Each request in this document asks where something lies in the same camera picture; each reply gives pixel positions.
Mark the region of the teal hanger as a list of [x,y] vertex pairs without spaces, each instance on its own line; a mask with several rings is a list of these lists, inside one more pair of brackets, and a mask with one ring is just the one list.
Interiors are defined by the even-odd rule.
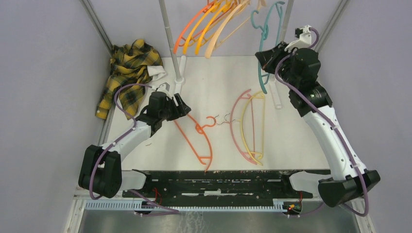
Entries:
[[[265,40],[268,38],[269,35],[269,20],[272,14],[273,9],[276,9],[278,17],[279,17],[279,22],[277,26],[277,34],[276,34],[276,44],[280,42],[280,37],[281,37],[281,32],[282,32],[282,24],[283,24],[283,18],[284,18],[284,10],[283,10],[283,5],[285,4],[284,1],[276,1],[274,2],[267,15],[265,18],[265,21],[263,25],[258,25],[255,23],[254,16],[259,14],[259,10],[253,10],[250,14],[250,21],[252,24],[252,27],[254,29],[259,29],[261,31],[261,36],[260,36],[260,42],[259,42],[259,48],[258,51],[263,51],[263,45]],[[258,80],[259,80],[259,85],[264,94],[267,94],[267,89],[265,85],[269,82],[269,73],[263,74],[262,73],[262,68],[261,64],[258,63],[258,68],[257,68],[257,73],[258,73]]]

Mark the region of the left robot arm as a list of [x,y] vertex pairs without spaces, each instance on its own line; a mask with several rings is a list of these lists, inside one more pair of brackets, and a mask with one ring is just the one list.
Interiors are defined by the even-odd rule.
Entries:
[[178,93],[170,97],[165,92],[152,92],[148,104],[134,118],[129,129],[111,142],[87,147],[78,185],[88,190],[94,200],[112,198],[118,192],[130,189],[140,197],[150,196],[153,185],[147,181],[149,174],[136,169],[123,170],[121,164],[138,145],[162,127],[163,121],[177,120],[190,111]]

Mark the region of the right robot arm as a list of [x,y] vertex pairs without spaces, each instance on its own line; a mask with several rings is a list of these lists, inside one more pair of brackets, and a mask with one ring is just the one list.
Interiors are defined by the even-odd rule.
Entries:
[[287,198],[300,191],[319,195],[329,207],[346,205],[364,198],[381,177],[369,170],[354,152],[336,117],[332,100],[317,81],[321,68],[319,54],[309,48],[286,50],[281,42],[274,48],[255,53],[262,69],[289,88],[289,99],[300,117],[316,136],[330,168],[330,176],[297,172],[281,184]]

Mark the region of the left grey rack pole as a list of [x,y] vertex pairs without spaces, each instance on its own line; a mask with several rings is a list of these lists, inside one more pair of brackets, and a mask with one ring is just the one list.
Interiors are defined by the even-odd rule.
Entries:
[[169,45],[170,55],[171,55],[171,58],[172,58],[172,64],[173,64],[173,68],[174,68],[174,72],[175,72],[175,83],[176,84],[183,84],[184,83],[184,78],[182,77],[180,69],[179,69],[177,56],[173,52],[174,42],[173,42],[173,38],[172,38],[172,31],[171,31],[171,27],[170,27],[170,22],[169,22],[169,18],[168,18],[168,14],[167,14],[165,1],[164,0],[159,0],[158,2],[159,2],[160,10],[161,10],[161,15],[162,15],[163,23],[164,23],[164,29],[165,29],[165,32],[166,32],[167,42],[168,42],[168,45]]

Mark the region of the grey rack pole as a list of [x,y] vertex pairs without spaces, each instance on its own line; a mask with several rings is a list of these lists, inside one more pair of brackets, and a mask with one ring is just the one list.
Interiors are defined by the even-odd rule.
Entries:
[[285,40],[285,36],[286,36],[289,21],[290,21],[290,17],[291,17],[291,14],[292,14],[292,8],[293,8],[293,5],[294,5],[294,2],[295,2],[295,0],[288,0],[288,2],[287,2],[286,10],[283,13],[282,25],[281,25],[281,28],[280,28],[279,38],[277,40],[278,42]]
[[172,31],[171,31],[171,27],[170,27],[170,22],[169,22],[169,18],[168,18],[168,14],[167,14],[165,1],[164,0],[159,0],[158,2],[159,2],[160,10],[161,10],[161,15],[162,15],[163,23],[164,23],[164,29],[165,29],[165,32],[166,32],[167,42],[168,42],[168,45],[169,45],[170,55],[171,55],[171,58],[172,58],[172,64],[173,64],[173,68],[174,68],[174,72],[175,72],[175,83],[176,84],[183,84],[184,83],[184,78],[182,77],[180,69],[179,69],[177,56],[173,52],[174,42],[173,42],[173,38],[172,38]]

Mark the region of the right grey rack pole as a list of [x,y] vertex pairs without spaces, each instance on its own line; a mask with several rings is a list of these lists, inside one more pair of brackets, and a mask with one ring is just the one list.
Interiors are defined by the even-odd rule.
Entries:
[[290,21],[290,17],[291,17],[291,14],[292,14],[292,8],[293,8],[293,5],[294,5],[294,2],[295,2],[295,0],[288,0],[288,2],[287,2],[286,10],[283,13],[282,25],[281,25],[281,28],[280,28],[279,38],[277,40],[278,42],[285,40],[285,36],[286,36],[289,21]]

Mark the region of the yellow plaid shirt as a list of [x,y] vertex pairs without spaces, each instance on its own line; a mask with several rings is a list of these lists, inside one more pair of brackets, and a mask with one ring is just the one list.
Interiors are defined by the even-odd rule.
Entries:
[[95,116],[107,119],[109,110],[115,103],[115,93],[123,86],[136,84],[123,89],[118,98],[127,113],[136,115],[142,103],[146,89],[141,84],[153,80],[149,68],[164,67],[159,52],[144,39],[137,39],[132,44],[113,45],[110,58],[110,73],[96,107]]

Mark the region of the pink hanger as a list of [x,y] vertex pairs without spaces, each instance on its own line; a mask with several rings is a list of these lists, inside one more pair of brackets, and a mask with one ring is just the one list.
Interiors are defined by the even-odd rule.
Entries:
[[240,147],[239,147],[239,145],[238,145],[238,143],[237,143],[237,141],[236,141],[236,138],[235,138],[235,135],[234,135],[234,129],[233,129],[233,122],[234,122],[234,120],[235,120],[234,117],[233,117],[234,110],[235,110],[238,102],[239,102],[246,94],[249,94],[250,92],[251,92],[251,89],[250,89],[250,88],[249,88],[249,89],[246,89],[246,90],[243,91],[243,92],[237,97],[237,99],[235,100],[235,102],[234,102],[234,104],[233,104],[233,106],[232,106],[232,108],[231,108],[230,115],[229,115],[229,116],[230,116],[230,119],[229,119],[229,128],[230,128],[230,133],[231,133],[231,137],[232,137],[233,143],[234,143],[236,149],[238,150],[239,154],[242,155],[246,161],[248,161],[248,162],[250,162],[250,163],[252,163],[252,164],[254,164],[254,165],[257,165],[257,162],[256,162],[256,161],[254,161],[252,158],[250,158],[250,156],[249,156],[249,157],[247,156],[248,153],[244,153],[244,152],[240,149]]

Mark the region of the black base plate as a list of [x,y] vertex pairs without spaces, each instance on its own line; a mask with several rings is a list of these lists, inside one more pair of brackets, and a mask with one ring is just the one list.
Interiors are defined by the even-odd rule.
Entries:
[[168,207],[270,206],[274,199],[311,199],[289,182],[293,170],[147,171],[138,190]]

